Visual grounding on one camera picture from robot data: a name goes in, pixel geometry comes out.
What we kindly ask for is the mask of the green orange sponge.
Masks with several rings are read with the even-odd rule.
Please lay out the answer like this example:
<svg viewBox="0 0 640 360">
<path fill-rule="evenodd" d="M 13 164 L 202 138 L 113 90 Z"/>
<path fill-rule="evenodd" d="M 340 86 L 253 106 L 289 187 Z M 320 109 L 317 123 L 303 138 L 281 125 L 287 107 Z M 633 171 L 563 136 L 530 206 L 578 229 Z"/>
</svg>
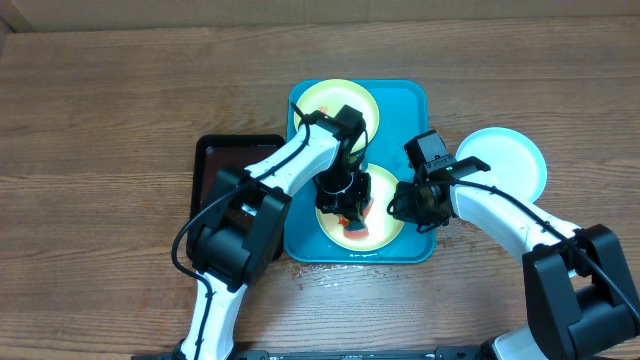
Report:
<svg viewBox="0 0 640 360">
<path fill-rule="evenodd" d="M 349 220 L 340 216 L 338 223 L 343 228 L 343 235 L 347 239 L 363 239 L 369 235 L 369 230 L 365 223 L 365 220 L 374 204 L 374 199 L 371 198 L 366 205 L 361 209 L 359 216 L 355 220 Z"/>
</svg>

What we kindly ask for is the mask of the yellow plate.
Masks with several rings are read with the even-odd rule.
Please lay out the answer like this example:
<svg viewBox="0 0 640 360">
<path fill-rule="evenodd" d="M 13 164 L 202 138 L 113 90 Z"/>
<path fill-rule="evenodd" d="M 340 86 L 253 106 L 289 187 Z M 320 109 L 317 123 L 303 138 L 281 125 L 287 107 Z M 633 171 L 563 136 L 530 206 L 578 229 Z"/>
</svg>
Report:
<svg viewBox="0 0 640 360">
<path fill-rule="evenodd" d="M 398 180 L 381 166 L 369 163 L 366 172 L 371 177 L 371 197 L 373 204 L 365 218 L 368 235 L 357 238 L 345 236 L 346 221 L 338 215 L 323 214 L 316 211 L 321 229 L 331 241 L 337 245 L 354 251 L 373 251 L 389 244 L 400 233 L 404 222 L 387 213 L 387 206 L 392 200 Z"/>
<path fill-rule="evenodd" d="M 352 155 L 363 155 L 370 145 L 380 123 L 379 108 L 373 95 L 362 85 L 349 80 L 330 79 L 320 81 L 305 90 L 296 100 L 297 107 L 305 114 L 321 112 L 321 117 L 310 126 L 309 145 L 319 151 L 336 153 L 340 141 L 334 116 L 349 105 L 363 113 L 366 130 L 356 144 Z"/>
</svg>

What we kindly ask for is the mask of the light blue plate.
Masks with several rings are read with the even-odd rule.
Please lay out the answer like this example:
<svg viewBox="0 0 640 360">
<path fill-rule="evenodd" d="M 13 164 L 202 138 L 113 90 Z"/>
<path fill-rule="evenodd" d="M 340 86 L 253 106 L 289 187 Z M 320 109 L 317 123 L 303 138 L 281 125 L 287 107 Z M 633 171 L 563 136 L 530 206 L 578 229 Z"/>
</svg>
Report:
<svg viewBox="0 0 640 360">
<path fill-rule="evenodd" d="M 495 185 L 498 189 L 534 203 L 547 183 L 547 165 L 539 148 L 525 135 L 508 128 L 490 127 L 466 137 L 455 154 L 457 160 L 476 157 L 490 166 L 465 181 Z"/>
</svg>

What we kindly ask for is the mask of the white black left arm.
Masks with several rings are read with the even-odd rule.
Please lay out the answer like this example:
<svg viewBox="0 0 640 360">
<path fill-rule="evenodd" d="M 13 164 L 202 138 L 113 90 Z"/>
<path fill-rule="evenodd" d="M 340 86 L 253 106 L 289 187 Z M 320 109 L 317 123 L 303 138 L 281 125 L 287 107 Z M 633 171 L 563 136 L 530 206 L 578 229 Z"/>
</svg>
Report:
<svg viewBox="0 0 640 360">
<path fill-rule="evenodd" d="M 196 280 L 197 298 L 173 358 L 231 355 L 244 294 L 272 262 L 292 198 L 308 182 L 316 187 L 316 208 L 365 233 L 371 180 L 361 168 L 364 156 L 352 152 L 368 136 L 362 113 L 343 106 L 335 116 L 316 110 L 300 118 L 294 138 L 266 159 L 220 169 L 204 208 L 178 233 L 192 266 L 177 268 Z"/>
</svg>

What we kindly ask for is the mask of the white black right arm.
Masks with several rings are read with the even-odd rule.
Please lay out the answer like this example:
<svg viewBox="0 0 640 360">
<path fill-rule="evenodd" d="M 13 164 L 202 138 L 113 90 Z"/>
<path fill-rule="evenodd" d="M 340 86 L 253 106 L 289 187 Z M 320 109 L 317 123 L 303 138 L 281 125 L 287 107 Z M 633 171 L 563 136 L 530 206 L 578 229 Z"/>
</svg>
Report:
<svg viewBox="0 0 640 360">
<path fill-rule="evenodd" d="M 412 162 L 389 215 L 420 233 L 453 217 L 483 230 L 521 263 L 527 322 L 481 345 L 480 359 L 591 359 L 639 335 L 639 298 L 616 234 L 580 228 L 500 189 L 475 156 Z"/>
</svg>

